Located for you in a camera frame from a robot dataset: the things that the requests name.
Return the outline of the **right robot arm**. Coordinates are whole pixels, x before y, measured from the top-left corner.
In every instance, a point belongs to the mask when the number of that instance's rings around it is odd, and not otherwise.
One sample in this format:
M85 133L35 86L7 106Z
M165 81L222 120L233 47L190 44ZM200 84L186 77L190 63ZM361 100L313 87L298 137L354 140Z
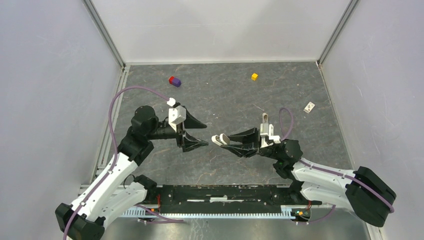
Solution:
M297 140L261 133L256 127L234 135L212 136L212 142L238 157L255 155L274 159L273 168L295 187L289 199L295 204L319 201L353 212L364 222L383 227L394 213L396 193L370 168L339 169L307 160Z

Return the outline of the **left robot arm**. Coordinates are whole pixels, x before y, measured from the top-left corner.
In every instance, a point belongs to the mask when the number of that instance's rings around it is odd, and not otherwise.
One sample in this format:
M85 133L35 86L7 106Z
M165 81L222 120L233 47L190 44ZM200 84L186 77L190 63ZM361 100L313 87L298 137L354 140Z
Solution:
M157 198L156 183L141 175L117 195L115 190L154 149L153 140L175 139L183 152L207 146L208 142L193 137L187 129L205 129L207 125L193 117L185 106L176 103L160 121L148 105L137 108L126 136L116 153L94 182L71 204L61 203L55 210L63 238L99 240L107 227L138 203L153 203Z

